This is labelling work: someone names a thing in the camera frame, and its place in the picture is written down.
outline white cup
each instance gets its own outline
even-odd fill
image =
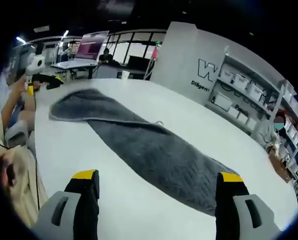
[[[128,79],[128,77],[129,77],[129,75],[130,75],[130,72],[129,71],[122,71],[122,76],[121,76],[121,79],[122,80],[127,80]]]

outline ceiling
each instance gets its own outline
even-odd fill
[[[298,93],[298,0],[134,0],[126,24],[108,21],[97,12],[103,0],[30,2],[19,33],[26,40],[71,36],[100,30],[167,29],[171,21],[196,24],[260,55],[294,85]],[[35,33],[33,28],[49,25]]]

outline laptop screen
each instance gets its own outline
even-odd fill
[[[96,60],[108,33],[100,31],[83,35],[75,58]]]

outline black ceiling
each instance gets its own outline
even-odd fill
[[[25,24],[19,34],[32,40],[62,35],[65,30],[81,36],[100,30],[167,29],[171,21],[193,23],[257,53],[298,92],[298,0],[135,0],[127,24],[100,17],[98,1],[31,2],[33,10],[23,16]],[[45,25],[50,31],[33,31]]]

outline gray towel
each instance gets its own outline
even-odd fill
[[[65,96],[53,104],[50,118],[87,121],[106,145],[139,176],[169,196],[211,216],[214,216],[216,207],[218,173],[236,173],[96,89]]]

